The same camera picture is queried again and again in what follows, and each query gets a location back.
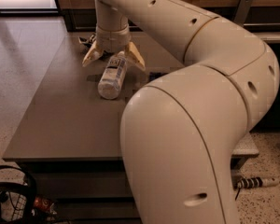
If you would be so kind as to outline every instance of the cord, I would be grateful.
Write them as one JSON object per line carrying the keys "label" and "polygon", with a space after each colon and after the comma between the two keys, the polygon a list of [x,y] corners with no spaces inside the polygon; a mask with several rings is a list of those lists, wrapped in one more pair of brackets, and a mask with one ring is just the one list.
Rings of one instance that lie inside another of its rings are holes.
{"label": "cord", "polygon": [[243,178],[237,183],[237,188],[254,189],[261,187],[274,187],[280,183],[279,178],[276,177],[252,177]]}
{"label": "cord", "polygon": [[237,198],[238,198],[238,196],[239,196],[239,194],[240,194],[240,191],[241,191],[241,188],[238,188],[237,193],[236,193],[236,196],[235,196],[235,201],[237,200]]}
{"label": "cord", "polygon": [[8,196],[9,196],[9,199],[10,199],[10,203],[11,203],[11,205],[12,205],[12,207],[13,207],[13,209],[15,211],[22,211],[22,210],[24,210],[24,208],[18,208],[17,206],[15,206],[14,202],[12,201],[10,191],[8,192]]}

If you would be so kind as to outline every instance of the water bottle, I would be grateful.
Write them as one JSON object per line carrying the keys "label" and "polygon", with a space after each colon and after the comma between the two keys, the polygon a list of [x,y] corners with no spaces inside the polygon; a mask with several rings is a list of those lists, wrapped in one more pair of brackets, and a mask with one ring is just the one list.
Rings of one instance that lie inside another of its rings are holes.
{"label": "water bottle", "polygon": [[116,99],[121,91],[121,87],[127,72],[127,60],[124,52],[113,55],[102,75],[98,85],[98,92],[107,100]]}

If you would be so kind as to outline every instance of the speckled floor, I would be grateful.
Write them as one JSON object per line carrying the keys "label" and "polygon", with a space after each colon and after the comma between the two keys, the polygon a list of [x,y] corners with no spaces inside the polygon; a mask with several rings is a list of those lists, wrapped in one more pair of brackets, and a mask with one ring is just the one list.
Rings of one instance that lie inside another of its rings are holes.
{"label": "speckled floor", "polygon": [[[66,32],[62,18],[0,18],[1,157]],[[280,133],[252,133],[259,156],[242,168],[244,176],[280,178]],[[0,172],[0,179],[21,182],[21,175]],[[280,223],[280,185],[243,189],[237,200],[242,223]]]}

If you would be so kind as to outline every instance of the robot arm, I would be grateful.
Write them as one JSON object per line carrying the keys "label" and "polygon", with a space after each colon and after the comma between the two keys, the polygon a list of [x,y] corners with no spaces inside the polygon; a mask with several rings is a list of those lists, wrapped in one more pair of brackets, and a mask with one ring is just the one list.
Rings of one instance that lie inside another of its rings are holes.
{"label": "robot arm", "polygon": [[121,150],[143,223],[239,223],[231,154],[277,94],[273,52],[236,24],[179,0],[97,3],[118,13],[98,21],[97,31],[109,31],[97,33],[98,47],[125,48],[127,25],[108,25],[129,18],[186,66],[148,83],[122,117]]}

